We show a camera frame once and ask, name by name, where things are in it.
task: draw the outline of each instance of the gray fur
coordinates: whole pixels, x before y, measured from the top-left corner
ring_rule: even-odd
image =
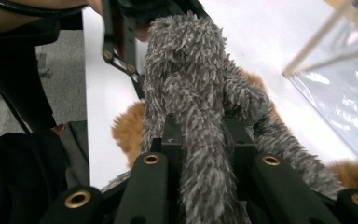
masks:
[[[341,186],[336,177],[271,114],[268,96],[240,76],[225,53],[222,30],[212,20],[192,14],[155,20],[145,59],[141,152],[149,151],[153,138],[162,136],[165,117],[173,113],[187,150],[180,180],[185,223],[248,222],[243,202],[237,200],[232,147],[227,146],[222,127],[225,110],[254,128],[259,151],[287,159],[312,189],[337,196]]]

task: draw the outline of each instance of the carpeted floor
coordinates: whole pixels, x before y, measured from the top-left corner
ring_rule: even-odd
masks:
[[[55,43],[38,47],[36,52],[46,54],[42,74],[52,74],[41,78],[57,123],[87,119],[83,31],[61,31]],[[23,131],[0,99],[0,135],[3,133]]]

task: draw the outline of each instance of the white table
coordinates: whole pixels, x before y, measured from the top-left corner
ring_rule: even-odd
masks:
[[[324,163],[356,159],[292,83],[283,68],[321,27],[333,9],[323,0],[204,0],[205,10],[224,28],[227,53],[238,66],[260,75],[294,136]],[[83,13],[91,185],[105,186],[125,172],[127,159],[111,134],[114,118],[138,99],[131,80],[102,58],[103,20]]]

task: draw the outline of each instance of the black pants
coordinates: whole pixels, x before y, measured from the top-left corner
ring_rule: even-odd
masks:
[[[37,223],[68,186],[89,184],[88,160],[86,121],[1,136],[0,223]]]

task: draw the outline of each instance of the fluffy gray fabric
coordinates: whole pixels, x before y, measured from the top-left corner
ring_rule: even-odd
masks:
[[[142,153],[162,136],[165,117],[173,113],[187,150],[180,180],[186,223],[245,223],[222,128],[225,110],[254,127],[259,151],[287,159],[312,189],[337,196],[341,186],[336,177],[271,114],[268,96],[240,76],[225,53],[222,30],[212,20],[192,14],[155,20],[145,59]]]

